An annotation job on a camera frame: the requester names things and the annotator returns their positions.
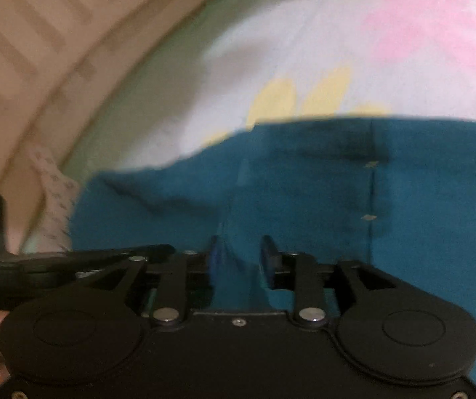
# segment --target bed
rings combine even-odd
[[[476,0],[41,1],[0,0],[11,252],[43,206],[29,145],[84,185],[261,122],[476,121]]]

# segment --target pink pattern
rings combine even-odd
[[[374,55],[381,61],[402,60],[430,43],[476,71],[476,13],[468,0],[383,0],[364,26],[380,34]]]

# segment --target patterned fabric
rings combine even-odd
[[[399,62],[433,46],[476,73],[476,11],[469,0],[381,0],[364,28],[377,36],[372,54],[378,61]]]
[[[34,168],[40,173],[45,196],[45,209],[38,225],[36,251],[71,250],[68,221],[79,195],[79,185],[59,171],[47,148],[31,145],[28,151]]]

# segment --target black mount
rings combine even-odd
[[[206,310],[219,247],[0,253],[0,305],[11,309],[0,354],[12,375],[0,399],[476,399],[476,321],[462,308],[370,265],[319,264],[264,237],[266,280],[295,293],[293,310]],[[328,316],[325,288],[339,317]]]

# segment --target blue towel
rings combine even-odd
[[[98,174],[71,234],[75,249],[178,250],[204,250],[218,235],[216,307],[291,308],[291,293],[266,289],[260,273],[269,234],[320,262],[373,263],[476,317],[476,123],[256,126],[165,169]]]

